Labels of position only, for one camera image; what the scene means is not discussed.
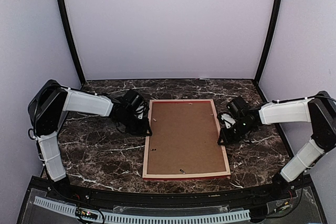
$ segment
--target wooden picture frame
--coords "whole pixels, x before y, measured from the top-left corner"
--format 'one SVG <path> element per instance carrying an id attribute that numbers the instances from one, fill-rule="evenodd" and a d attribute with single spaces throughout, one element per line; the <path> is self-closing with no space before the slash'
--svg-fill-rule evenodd
<path id="1" fill-rule="evenodd" d="M 156 119 L 152 118 L 152 112 L 153 112 L 153 105 L 155 103 L 186 103 L 186 104 L 193 104 L 193 103 L 207 103 L 209 102 L 211 104 L 212 108 L 212 118 L 215 121 L 215 128 L 217 131 L 217 139 L 219 136 L 219 132 L 221 130 L 221 127 L 219 125 L 219 121 L 217 119 L 217 112 L 215 108 L 214 101 L 212 99 L 188 99 L 188 100 L 150 100 L 149 103 L 149 114 L 148 114 L 148 119 L 150 124 L 152 125 L 155 123 Z M 144 150 L 144 161 L 143 161 L 143 173 L 142 177 L 143 179 L 152 179 L 152 180 L 179 180 L 179 179 L 198 179 L 198 178 L 218 178 L 218 177 L 227 177 L 231 175 L 230 172 L 230 167 L 229 167 L 229 162 L 226 154 L 226 149 L 225 146 L 218 146 L 218 148 L 221 148 L 221 154 L 223 158 L 223 163 L 224 163 L 224 169 L 223 171 L 219 172 L 209 172 L 209 173 L 191 173 L 191 174 L 149 174 L 148 173 L 148 164 L 149 164 L 149 154 L 150 154 L 150 140 L 151 137 L 147 136 L 145 140 L 145 150 Z"/>

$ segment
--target white cable channel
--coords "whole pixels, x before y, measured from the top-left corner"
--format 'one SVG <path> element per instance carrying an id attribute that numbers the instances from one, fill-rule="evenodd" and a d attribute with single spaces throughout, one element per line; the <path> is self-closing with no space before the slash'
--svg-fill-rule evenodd
<path id="1" fill-rule="evenodd" d="M 35 196 L 34 205 L 43 207 L 59 214 L 77 218 L 75 215 L 76 206 L 74 204 L 64 204 L 50 199 Z M 82 217 L 83 220 L 102 223 L 102 218 L 99 212 L 90 210 L 98 215 L 97 220 Z M 106 224 L 127 223 L 127 224 L 220 224 L 220 223 L 235 223 L 244 220 L 250 220 L 249 210 L 237 212 L 228 212 L 225 214 L 203 215 L 203 216 L 187 216 L 187 217 L 152 217 L 152 216 L 134 216 L 113 214 L 110 212 L 102 213 L 105 216 Z"/>

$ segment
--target brown cardboard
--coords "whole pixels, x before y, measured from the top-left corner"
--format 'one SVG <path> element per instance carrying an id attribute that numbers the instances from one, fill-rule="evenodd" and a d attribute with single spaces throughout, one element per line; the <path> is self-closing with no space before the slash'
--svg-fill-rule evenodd
<path id="1" fill-rule="evenodd" d="M 225 148 L 217 145 L 216 116 L 212 100 L 151 101 L 144 178 L 229 175 Z"/>

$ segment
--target black corner post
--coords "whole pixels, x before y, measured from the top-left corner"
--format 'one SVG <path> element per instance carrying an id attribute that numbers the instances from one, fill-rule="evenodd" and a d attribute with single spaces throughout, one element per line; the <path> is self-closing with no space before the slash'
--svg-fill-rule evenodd
<path id="1" fill-rule="evenodd" d="M 256 76 L 254 77 L 254 81 L 257 84 L 259 84 L 261 76 L 263 75 L 269 49 L 271 47 L 271 43 L 272 43 L 274 31 L 275 31 L 275 26 L 277 24 L 278 14 L 280 10 L 280 3 L 281 3 L 281 0 L 274 0 L 274 3 L 273 3 L 271 19 L 270 19 L 269 26 L 268 26 L 268 31 L 266 35 L 263 52 L 261 53 L 261 58 L 260 58 L 259 66 L 257 69 L 257 73 L 256 73 Z"/>
<path id="2" fill-rule="evenodd" d="M 68 14 L 67 14 L 67 10 L 66 10 L 66 7 L 65 7 L 65 2 L 64 2 L 64 0 L 57 0 L 57 2 L 58 2 L 58 8 L 59 8 L 59 12 L 60 12 L 60 15 L 61 15 L 62 23 L 63 23 L 65 36 L 67 38 L 67 42 L 68 42 L 68 46 L 69 46 L 69 49 L 70 49 L 71 57 L 72 57 L 72 60 L 74 62 L 73 64 L 75 65 L 76 72 L 77 72 L 78 78 L 80 80 L 80 83 L 83 85 L 86 80 L 85 80 L 85 77 L 84 77 L 82 67 L 80 65 L 80 61 L 79 61 L 78 54 L 77 54 L 76 47 L 75 47 L 75 43 L 74 43 L 74 38 L 72 37 L 71 28 L 70 28 L 69 19 L 68 19 Z"/>

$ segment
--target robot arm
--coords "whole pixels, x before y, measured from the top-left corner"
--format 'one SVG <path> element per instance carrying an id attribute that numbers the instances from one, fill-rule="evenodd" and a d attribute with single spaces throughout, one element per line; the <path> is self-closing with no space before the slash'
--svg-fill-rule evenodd
<path id="1" fill-rule="evenodd" d="M 44 162 L 50 178 L 57 182 L 66 177 L 57 133 L 61 114 L 65 111 L 108 116 L 115 123 L 125 125 L 125 132 L 135 136 L 152 134 L 148 118 L 143 118 L 148 106 L 134 90 L 123 97 L 111 99 L 105 95 L 89 94 L 63 87 L 49 80 L 28 106 L 39 158 Z"/>
<path id="2" fill-rule="evenodd" d="M 313 135 L 301 150 L 285 165 L 274 180 L 295 180 L 323 154 L 336 147 L 336 105 L 327 92 L 308 98 L 272 101 L 259 108 L 251 108 L 242 97 L 228 105 L 230 115 L 219 114 L 226 127 L 220 131 L 219 145 L 238 142 L 255 127 L 285 122 L 311 123 Z"/>

